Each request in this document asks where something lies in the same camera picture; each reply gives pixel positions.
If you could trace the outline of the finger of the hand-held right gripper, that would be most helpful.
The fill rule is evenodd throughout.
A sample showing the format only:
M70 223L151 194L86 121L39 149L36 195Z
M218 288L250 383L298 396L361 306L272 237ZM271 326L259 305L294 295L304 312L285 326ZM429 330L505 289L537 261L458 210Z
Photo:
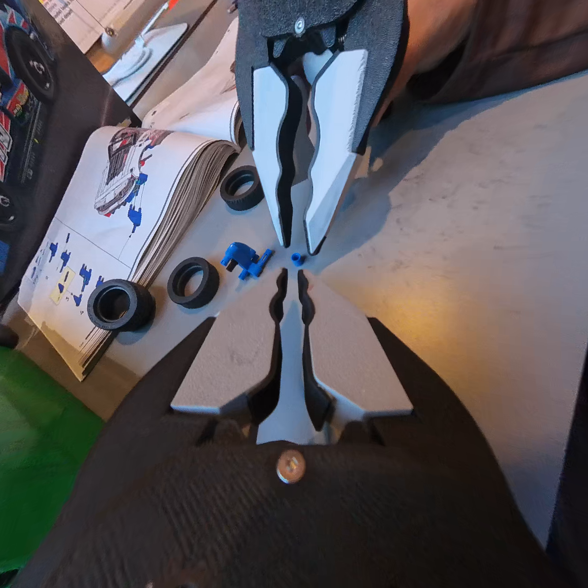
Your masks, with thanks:
M309 168L312 195L304 213L311 256L319 253L359 163L353 140L367 61L366 49L337 52L312 84L317 140Z
M254 162L279 243L292 238L295 84L274 64L253 72Z

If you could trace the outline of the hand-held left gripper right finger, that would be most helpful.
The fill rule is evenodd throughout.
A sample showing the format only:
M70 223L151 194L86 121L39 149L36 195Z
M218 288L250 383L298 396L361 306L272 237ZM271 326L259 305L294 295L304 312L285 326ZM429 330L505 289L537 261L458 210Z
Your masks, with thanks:
M407 416L410 401L367 316L318 276L298 271L305 404L316 431Z

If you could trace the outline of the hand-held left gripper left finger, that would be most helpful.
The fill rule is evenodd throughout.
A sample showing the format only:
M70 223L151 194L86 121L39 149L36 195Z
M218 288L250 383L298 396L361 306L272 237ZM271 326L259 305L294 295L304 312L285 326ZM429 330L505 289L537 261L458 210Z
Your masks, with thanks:
M174 411L254 425L274 411L287 288L287 269L275 269L219 313L171 401Z

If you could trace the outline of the blue wedge piece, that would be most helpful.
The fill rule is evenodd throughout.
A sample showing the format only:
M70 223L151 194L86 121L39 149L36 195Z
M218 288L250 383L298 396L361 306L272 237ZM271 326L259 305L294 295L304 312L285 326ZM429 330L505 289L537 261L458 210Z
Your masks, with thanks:
M233 242L227 248L220 263L230 272L237 265L246 269L251 264L254 253L255 251L246 244L242 242Z

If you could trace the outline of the person's right forearm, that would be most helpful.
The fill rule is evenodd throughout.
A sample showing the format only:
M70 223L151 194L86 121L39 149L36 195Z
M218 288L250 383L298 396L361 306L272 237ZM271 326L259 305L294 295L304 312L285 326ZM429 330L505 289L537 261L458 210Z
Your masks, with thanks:
M489 98L587 69L587 1L475 1L468 31L408 92L431 104Z

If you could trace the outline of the grey desk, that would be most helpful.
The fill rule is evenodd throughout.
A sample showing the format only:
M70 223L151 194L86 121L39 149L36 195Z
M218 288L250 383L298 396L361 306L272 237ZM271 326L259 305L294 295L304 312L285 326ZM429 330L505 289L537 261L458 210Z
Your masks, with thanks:
M459 396L487 438L531 531L545 546L587 346L587 71L473 102L404 100L371 135L369 168L350 187L319 255L319 275L378 318ZM219 265L241 241L288 268L284 353L301 350L293 252L304 252L305 180L292 189L292 247L277 244L265 202L227 208L219 189L150 289L151 326L121 334L79 382L14 300L21 349L107 420L140 376L208 316L261 281ZM200 310L170 302L189 256L221 286Z

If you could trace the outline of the person's right hand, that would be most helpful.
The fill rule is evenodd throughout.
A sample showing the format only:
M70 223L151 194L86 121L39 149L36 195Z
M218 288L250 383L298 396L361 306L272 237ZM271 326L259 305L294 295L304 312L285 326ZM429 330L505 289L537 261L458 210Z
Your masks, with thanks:
M411 77L433 69L463 40L476 1L408 1L409 37L388 99L397 98Z

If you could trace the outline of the black toy tyre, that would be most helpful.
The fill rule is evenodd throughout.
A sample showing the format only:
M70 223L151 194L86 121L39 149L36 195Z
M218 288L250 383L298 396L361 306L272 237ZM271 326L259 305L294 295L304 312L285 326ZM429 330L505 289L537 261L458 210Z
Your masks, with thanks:
M220 196L229 209L244 212L264 199L264 193L255 166L239 166L226 175L220 186Z
M201 273L198 288L186 294L186 286L191 277ZM210 303L219 289L219 273L206 259L190 257L181 261L173 269L167 283L167 293L170 300L187 309L201 308Z
M147 288L124 279L103 282L87 304L92 324L108 332L135 332L149 323L155 309L155 299Z

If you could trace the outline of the white stand base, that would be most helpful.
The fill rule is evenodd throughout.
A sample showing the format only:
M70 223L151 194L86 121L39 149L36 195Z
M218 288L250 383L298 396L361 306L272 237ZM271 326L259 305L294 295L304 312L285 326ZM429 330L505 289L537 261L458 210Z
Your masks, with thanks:
M186 22L151 29L139 35L131 47L103 77L118 96L131 103L159 65L187 32Z

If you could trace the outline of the open instruction booklet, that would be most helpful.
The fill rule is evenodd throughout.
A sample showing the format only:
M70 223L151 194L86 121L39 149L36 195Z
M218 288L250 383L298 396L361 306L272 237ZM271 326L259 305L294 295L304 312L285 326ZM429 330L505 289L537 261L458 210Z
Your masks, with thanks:
M112 279L148 289L240 151L238 22L146 128L94 131L26 271L18 303L79 381L119 333L92 324L91 293Z

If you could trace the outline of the printed instruction board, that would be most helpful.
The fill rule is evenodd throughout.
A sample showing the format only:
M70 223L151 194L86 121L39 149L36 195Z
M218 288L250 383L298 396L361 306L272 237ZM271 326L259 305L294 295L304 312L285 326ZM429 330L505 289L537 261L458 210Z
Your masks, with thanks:
M180 24L214 1L41 1L40 4L84 53L100 41L106 53L130 48L151 29Z

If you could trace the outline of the black car picture box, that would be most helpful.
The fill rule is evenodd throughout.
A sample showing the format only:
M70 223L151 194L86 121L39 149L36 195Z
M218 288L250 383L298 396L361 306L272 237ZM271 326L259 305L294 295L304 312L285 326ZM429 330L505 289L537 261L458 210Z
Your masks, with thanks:
M93 131L139 118L39 1L1 1L1 307Z

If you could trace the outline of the green storage bin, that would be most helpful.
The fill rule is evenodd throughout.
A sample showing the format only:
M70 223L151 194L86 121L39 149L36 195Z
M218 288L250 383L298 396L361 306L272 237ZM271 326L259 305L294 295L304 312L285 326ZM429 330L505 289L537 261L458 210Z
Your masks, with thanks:
M104 424L23 353L1 348L1 587L51 530Z

